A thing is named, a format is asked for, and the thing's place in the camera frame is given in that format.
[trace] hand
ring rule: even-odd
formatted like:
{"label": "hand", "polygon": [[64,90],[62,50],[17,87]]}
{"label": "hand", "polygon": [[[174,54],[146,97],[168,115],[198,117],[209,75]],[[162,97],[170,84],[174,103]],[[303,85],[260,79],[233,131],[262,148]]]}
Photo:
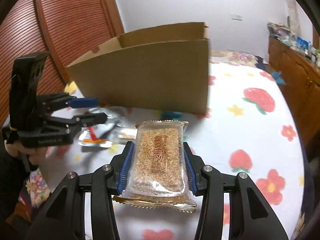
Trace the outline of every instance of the hand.
{"label": "hand", "polygon": [[4,146],[6,151],[14,158],[21,154],[29,155],[29,161],[32,165],[38,165],[44,158],[47,152],[47,147],[40,148],[26,148],[20,141],[15,141],[14,144],[7,144],[7,141],[4,140]]}

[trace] light switch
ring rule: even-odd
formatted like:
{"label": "light switch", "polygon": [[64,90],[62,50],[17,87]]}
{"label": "light switch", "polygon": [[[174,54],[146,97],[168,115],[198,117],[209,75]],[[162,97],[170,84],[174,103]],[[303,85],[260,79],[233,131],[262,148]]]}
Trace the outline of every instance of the light switch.
{"label": "light switch", "polygon": [[242,15],[231,14],[231,19],[236,21],[242,21]]}

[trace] plastic packaging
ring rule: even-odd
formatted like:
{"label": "plastic packaging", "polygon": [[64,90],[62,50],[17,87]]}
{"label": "plastic packaging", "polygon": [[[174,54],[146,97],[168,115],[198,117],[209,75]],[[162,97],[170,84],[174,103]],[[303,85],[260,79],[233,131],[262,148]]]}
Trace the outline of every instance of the plastic packaging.
{"label": "plastic packaging", "polygon": [[110,148],[112,142],[109,138],[111,131],[120,122],[121,115],[108,108],[91,108],[89,113],[105,113],[108,118],[105,123],[97,124],[84,129],[79,136],[79,145],[87,147]]}
{"label": "plastic packaging", "polygon": [[195,212],[183,154],[187,122],[148,121],[138,127],[127,186],[118,202],[140,206],[171,206]]}
{"label": "plastic packaging", "polygon": [[123,126],[117,126],[115,129],[117,140],[119,144],[126,144],[128,141],[135,142],[137,137],[136,128],[127,128]]}

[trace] red flower print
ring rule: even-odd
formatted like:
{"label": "red flower print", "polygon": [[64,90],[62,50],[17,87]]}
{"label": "red flower print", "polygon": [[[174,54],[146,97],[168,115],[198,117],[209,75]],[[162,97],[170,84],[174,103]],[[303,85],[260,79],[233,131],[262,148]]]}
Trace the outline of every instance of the red flower print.
{"label": "red flower print", "polygon": [[39,182],[42,179],[41,173],[37,174],[35,177],[35,182]]}
{"label": "red flower print", "polygon": [[283,199],[280,190],[285,187],[285,180],[279,176],[278,171],[271,169],[266,179],[258,179],[257,187],[264,195],[269,204],[279,205]]}
{"label": "red flower print", "polygon": [[297,136],[297,133],[293,130],[291,125],[283,125],[281,134],[282,136],[287,137],[289,142],[292,142],[293,139]]}
{"label": "red flower print", "polygon": [[260,75],[263,76],[263,77],[268,78],[268,79],[271,80],[271,81],[275,81],[275,80],[273,79],[273,77],[272,77],[269,73],[267,73],[267,72],[265,72],[265,71],[260,72]]}
{"label": "red flower print", "polygon": [[271,113],[275,110],[276,103],[269,93],[260,88],[247,88],[243,91],[243,100],[257,106],[262,114]]}
{"label": "red flower print", "polygon": [[216,79],[215,76],[209,76],[209,86],[213,86],[214,85],[214,80]]}
{"label": "red flower print", "polygon": [[252,168],[252,161],[250,156],[244,150],[236,150],[231,154],[229,165],[233,172],[243,170],[248,173]]}
{"label": "red flower print", "polygon": [[210,114],[210,112],[211,112],[211,109],[210,108],[207,108],[207,112],[206,112],[206,114],[193,114],[198,120],[199,119],[202,119],[202,118],[211,118],[211,114]]}
{"label": "red flower print", "polygon": [[63,146],[58,146],[54,149],[54,154],[59,158],[62,159],[65,155],[65,153],[69,150],[71,147],[71,144],[69,145],[63,145]]}
{"label": "red flower print", "polygon": [[223,205],[223,225],[230,223],[230,204]]}
{"label": "red flower print", "polygon": [[169,229],[162,229],[159,232],[156,232],[151,229],[145,229],[142,233],[143,240],[171,240],[173,233]]}

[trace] colorful fabric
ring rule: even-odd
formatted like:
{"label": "colorful fabric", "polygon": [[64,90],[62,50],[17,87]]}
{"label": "colorful fabric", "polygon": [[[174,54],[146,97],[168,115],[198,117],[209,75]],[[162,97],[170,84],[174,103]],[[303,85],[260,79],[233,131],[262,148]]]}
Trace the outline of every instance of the colorful fabric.
{"label": "colorful fabric", "polygon": [[[77,90],[74,94],[82,96]],[[157,120],[161,112],[122,109],[122,125]],[[56,116],[71,118],[79,110],[65,109]],[[184,134],[194,154],[222,173],[236,175],[245,171],[256,183],[275,211],[289,239],[300,215],[304,167],[297,130],[276,82],[262,70],[226,63],[210,64],[209,100],[206,114],[182,114],[188,121]],[[41,172],[51,191],[70,171],[94,172],[122,153],[124,145],[109,149],[51,147]],[[121,240],[192,240],[196,232],[202,197],[193,197],[197,212],[187,214],[171,209],[142,209],[114,203]],[[223,237],[228,239],[229,198],[224,197]],[[90,194],[86,193],[85,227],[92,239]]]}
{"label": "colorful fabric", "polygon": [[231,51],[211,51],[210,62],[226,63],[232,66],[248,66],[255,67],[258,60],[254,55],[244,52],[231,52]]}
{"label": "colorful fabric", "polygon": [[30,177],[26,182],[26,188],[30,195],[32,207],[40,207],[50,195],[50,190],[39,169],[30,173]]}

